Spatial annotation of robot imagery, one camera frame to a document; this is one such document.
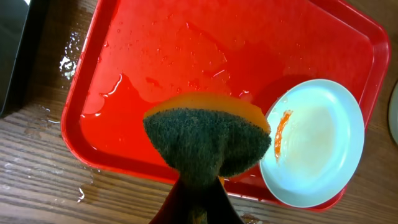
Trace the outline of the pale blue plate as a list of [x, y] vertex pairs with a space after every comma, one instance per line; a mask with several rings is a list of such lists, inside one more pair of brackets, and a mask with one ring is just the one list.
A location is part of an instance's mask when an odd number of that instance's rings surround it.
[[396, 83], [389, 100], [389, 131], [394, 142], [398, 143], [398, 84]]
[[259, 162], [271, 194], [310, 208], [338, 195], [364, 147], [364, 119], [351, 92], [326, 79], [300, 83], [269, 109], [272, 143]]

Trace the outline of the green orange sponge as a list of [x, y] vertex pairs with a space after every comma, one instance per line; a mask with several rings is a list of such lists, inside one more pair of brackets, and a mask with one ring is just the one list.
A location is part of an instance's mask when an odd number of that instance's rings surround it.
[[214, 93], [175, 96], [147, 111], [143, 125], [164, 161], [194, 189], [245, 172], [271, 145], [259, 107]]

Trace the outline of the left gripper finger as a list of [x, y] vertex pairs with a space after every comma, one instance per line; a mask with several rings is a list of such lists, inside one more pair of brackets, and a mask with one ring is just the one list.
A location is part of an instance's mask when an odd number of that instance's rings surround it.
[[163, 206], [150, 224], [164, 223], [233, 223], [243, 219], [233, 208], [219, 178], [203, 190], [193, 190], [182, 180], [176, 181]]

